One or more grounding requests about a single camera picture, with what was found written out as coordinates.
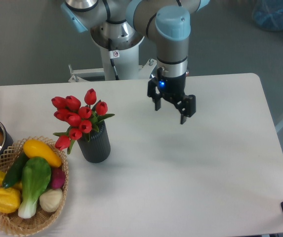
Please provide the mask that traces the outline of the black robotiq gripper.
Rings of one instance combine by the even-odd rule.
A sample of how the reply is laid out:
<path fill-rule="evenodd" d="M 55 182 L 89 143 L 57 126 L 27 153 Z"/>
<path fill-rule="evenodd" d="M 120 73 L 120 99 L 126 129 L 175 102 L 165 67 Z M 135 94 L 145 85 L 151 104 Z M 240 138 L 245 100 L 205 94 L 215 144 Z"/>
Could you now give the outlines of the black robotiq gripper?
<path fill-rule="evenodd" d="M 161 108 L 161 98 L 168 102 L 176 102 L 175 107 L 180 112 L 180 124 L 184 124 L 196 112 L 196 96 L 185 95 L 186 74 L 178 77 L 165 77 L 162 67 L 157 69 L 157 78 L 148 81 L 147 96 L 155 105 L 155 111 Z"/>

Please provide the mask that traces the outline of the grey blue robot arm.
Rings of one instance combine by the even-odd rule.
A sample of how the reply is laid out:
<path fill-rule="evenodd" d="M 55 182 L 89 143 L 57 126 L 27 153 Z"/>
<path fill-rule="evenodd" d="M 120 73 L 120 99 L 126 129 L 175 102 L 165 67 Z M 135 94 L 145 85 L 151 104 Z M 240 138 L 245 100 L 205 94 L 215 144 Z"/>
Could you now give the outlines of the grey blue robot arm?
<path fill-rule="evenodd" d="M 196 98 L 184 92 L 188 74 L 191 13 L 206 0 L 65 0 L 61 9 L 79 32 L 89 31 L 100 48 L 105 80 L 149 78 L 147 95 L 175 106 L 185 122 L 196 112 Z M 139 45 L 156 45 L 148 73 L 139 67 Z"/>

